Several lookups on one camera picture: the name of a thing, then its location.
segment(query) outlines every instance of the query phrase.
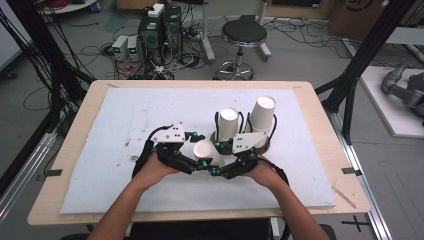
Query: power supply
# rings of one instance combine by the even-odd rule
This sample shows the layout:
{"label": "power supply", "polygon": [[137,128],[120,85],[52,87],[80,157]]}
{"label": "power supply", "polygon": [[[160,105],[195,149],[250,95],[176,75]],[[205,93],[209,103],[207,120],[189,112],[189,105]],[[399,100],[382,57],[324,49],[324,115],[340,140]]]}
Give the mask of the power supply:
{"label": "power supply", "polygon": [[143,57],[146,64],[162,66],[164,64],[165,26],[163,24],[163,13],[159,17],[142,16],[138,28]]}
{"label": "power supply", "polygon": [[113,43],[112,50],[117,61],[125,61],[128,57],[128,36],[119,36]]}
{"label": "power supply", "polygon": [[141,47],[140,42],[138,42],[137,36],[128,37],[128,55],[130,56],[130,61],[138,62],[140,61]]}

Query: black device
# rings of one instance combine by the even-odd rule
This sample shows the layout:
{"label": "black device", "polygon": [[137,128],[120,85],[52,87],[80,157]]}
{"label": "black device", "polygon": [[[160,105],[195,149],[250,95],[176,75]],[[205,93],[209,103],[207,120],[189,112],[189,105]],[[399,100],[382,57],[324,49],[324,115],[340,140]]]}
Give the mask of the black device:
{"label": "black device", "polygon": [[174,0],[174,2],[183,2],[189,4],[203,5],[203,0]]}
{"label": "black device", "polygon": [[143,57],[147,65],[154,64],[162,66],[164,64],[164,54],[167,46],[165,44],[165,25],[163,13],[158,17],[142,15],[140,26],[138,27]]}
{"label": "black device", "polygon": [[319,7],[320,0],[272,0],[273,5]]}
{"label": "black device", "polygon": [[182,41],[182,23],[181,23],[181,7],[168,6],[164,12],[164,22],[166,30],[166,43],[168,49],[172,49],[174,53],[183,50]]}

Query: human hand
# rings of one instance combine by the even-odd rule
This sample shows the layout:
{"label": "human hand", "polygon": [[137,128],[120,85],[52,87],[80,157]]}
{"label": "human hand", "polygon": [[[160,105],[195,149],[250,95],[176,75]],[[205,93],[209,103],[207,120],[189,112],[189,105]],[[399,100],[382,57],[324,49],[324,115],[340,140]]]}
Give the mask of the human hand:
{"label": "human hand", "polygon": [[286,184],[271,166],[262,161],[259,161],[252,171],[243,174],[243,176],[252,178],[255,182],[270,190],[280,184]]}
{"label": "human hand", "polygon": [[146,191],[153,185],[160,182],[165,176],[178,173],[178,170],[165,166],[158,159],[156,152],[153,152],[143,168],[134,176],[134,182],[141,190]]}

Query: cardboard box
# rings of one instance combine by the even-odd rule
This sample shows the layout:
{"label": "cardboard box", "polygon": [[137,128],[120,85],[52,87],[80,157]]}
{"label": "cardboard box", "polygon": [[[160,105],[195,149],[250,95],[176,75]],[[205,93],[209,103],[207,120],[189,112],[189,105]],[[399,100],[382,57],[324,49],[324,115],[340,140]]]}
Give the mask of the cardboard box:
{"label": "cardboard box", "polygon": [[379,0],[337,0],[328,22],[331,35],[364,40],[384,10]]}
{"label": "cardboard box", "polygon": [[331,13],[333,12],[334,8],[336,7],[336,2],[334,0],[321,0],[319,4],[319,10],[323,13]]}
{"label": "cardboard box", "polygon": [[116,0],[118,9],[128,10],[135,9],[141,10],[147,6],[153,6],[155,3],[163,3],[161,0]]}

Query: black stool seat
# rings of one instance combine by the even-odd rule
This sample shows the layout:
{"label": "black stool seat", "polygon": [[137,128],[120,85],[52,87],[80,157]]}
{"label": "black stool seat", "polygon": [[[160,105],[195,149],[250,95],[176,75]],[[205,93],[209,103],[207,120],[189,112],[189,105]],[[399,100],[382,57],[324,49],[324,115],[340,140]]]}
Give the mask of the black stool seat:
{"label": "black stool seat", "polygon": [[251,20],[234,20],[222,27],[225,41],[243,47],[256,47],[265,42],[266,30],[259,23]]}

